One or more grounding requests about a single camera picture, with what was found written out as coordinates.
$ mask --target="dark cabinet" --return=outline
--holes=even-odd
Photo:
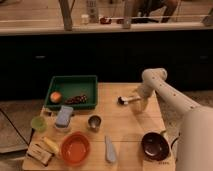
[[[0,37],[0,99],[45,98],[54,75],[140,82],[164,67],[180,90],[213,89],[213,30]]]

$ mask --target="wooden table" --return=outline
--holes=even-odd
[[[23,170],[86,170],[86,171],[174,171],[175,162],[172,154],[163,161],[148,161],[142,153],[141,139],[150,131],[165,130],[160,108],[155,94],[149,99],[145,111],[141,111],[139,101],[127,106],[117,104],[119,96],[133,95],[133,90],[139,83],[99,83],[98,105],[94,110],[76,110],[71,119],[72,133],[82,131],[91,143],[91,151],[84,165],[70,167],[60,159],[53,157],[47,167],[25,157]],[[88,129],[88,118],[96,114],[101,116],[102,124],[98,133]],[[47,136],[58,144],[68,133],[57,132],[53,127],[55,117],[45,116],[48,129],[44,133],[35,132],[31,143],[39,142],[41,137]],[[104,137],[108,135],[112,140],[118,157],[115,164],[105,160]]]

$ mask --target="orange bowl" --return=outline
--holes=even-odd
[[[90,152],[90,143],[81,132],[75,132],[64,139],[61,144],[61,157],[70,166],[83,164]]]

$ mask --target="green cup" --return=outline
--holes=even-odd
[[[43,116],[35,116],[31,120],[30,125],[34,130],[38,132],[44,132],[47,128],[47,124]]]

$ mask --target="box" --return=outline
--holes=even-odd
[[[94,109],[98,100],[97,76],[95,75],[73,75],[73,76],[54,76],[45,98],[44,107],[50,110],[60,110],[61,105],[66,105],[68,98],[85,94],[85,103],[71,104],[74,109]],[[58,91],[62,94],[60,103],[55,104],[50,101],[52,92]]]

